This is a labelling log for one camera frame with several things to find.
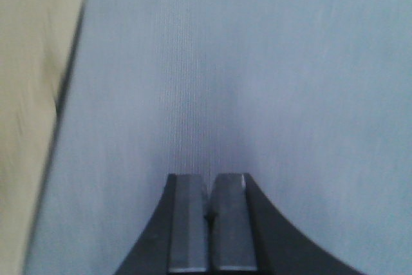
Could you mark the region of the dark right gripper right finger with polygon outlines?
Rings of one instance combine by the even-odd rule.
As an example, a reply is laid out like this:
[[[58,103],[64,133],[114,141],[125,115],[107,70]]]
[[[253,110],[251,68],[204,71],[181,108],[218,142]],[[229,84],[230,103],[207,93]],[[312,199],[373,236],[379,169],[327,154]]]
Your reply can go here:
[[[215,274],[358,274],[305,236],[250,174],[222,173],[211,194]]]

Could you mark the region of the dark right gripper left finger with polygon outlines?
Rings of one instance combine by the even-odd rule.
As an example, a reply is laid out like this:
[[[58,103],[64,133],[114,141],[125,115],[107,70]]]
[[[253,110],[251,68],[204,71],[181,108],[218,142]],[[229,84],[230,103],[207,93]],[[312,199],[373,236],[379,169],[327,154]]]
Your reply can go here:
[[[170,174],[162,197],[116,274],[208,274],[206,196],[200,175]]]

